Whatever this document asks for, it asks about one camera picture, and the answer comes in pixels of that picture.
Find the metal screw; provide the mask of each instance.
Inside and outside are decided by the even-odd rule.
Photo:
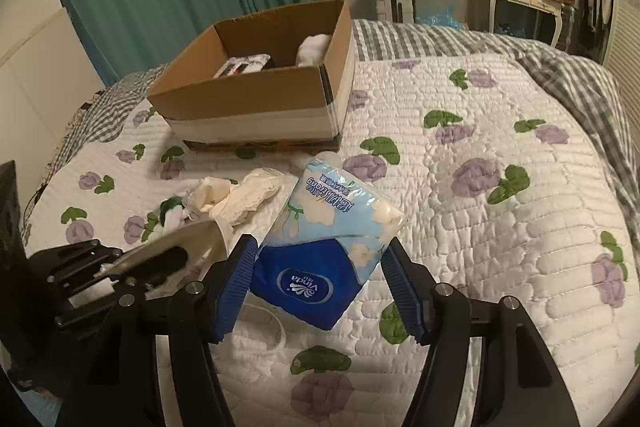
[[[136,301],[136,297],[131,293],[124,294],[120,299],[118,299],[118,304],[123,308],[127,308],[131,306]]]
[[[518,301],[515,297],[511,297],[507,295],[503,300],[502,304],[507,306],[510,310],[517,310],[520,307],[520,301]]]
[[[447,284],[446,282],[436,284],[436,293],[438,293],[438,295],[442,295],[443,297],[449,297],[453,293],[453,286]]]
[[[187,285],[187,293],[190,293],[191,295],[197,295],[202,290],[204,290],[204,284],[200,281],[193,281]]]

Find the tissue pack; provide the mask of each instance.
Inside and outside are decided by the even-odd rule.
[[[313,160],[260,248],[251,291],[330,330],[403,221],[371,185]]]

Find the open cardboard box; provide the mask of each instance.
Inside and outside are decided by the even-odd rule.
[[[332,35],[319,66],[298,68],[305,38]],[[192,150],[337,150],[355,46],[343,0],[264,10],[214,24],[174,59],[147,98]],[[275,68],[213,78],[229,57],[269,54]]]

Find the checkered blanket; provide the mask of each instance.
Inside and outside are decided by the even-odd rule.
[[[557,99],[586,131],[609,166],[610,184],[625,214],[636,265],[640,266],[640,192],[629,126],[616,81],[609,71],[583,57],[567,55],[537,41],[440,26],[356,20],[354,36],[359,60],[500,54],[519,64]],[[144,99],[164,66],[123,78],[86,110],[68,131],[53,158],[46,182],[88,142],[109,142],[127,116]]]

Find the floral bedspread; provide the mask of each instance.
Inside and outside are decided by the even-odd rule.
[[[635,371],[640,297],[606,166],[567,110],[498,55],[361,62],[340,156],[408,216],[400,241],[437,280],[523,302],[581,425],[596,426]],[[238,179],[258,166],[287,173],[286,189],[236,228],[261,240],[296,181],[289,159],[191,153],[142,102],[118,139],[86,145],[53,176],[31,216],[28,250],[89,237],[140,245],[198,179]],[[261,310],[244,310],[212,346],[237,425],[401,425],[427,348],[404,331],[380,268],[332,331],[255,296],[246,302]],[[158,357],[174,425],[166,346]],[[472,416],[478,368],[473,343],[459,426]]]

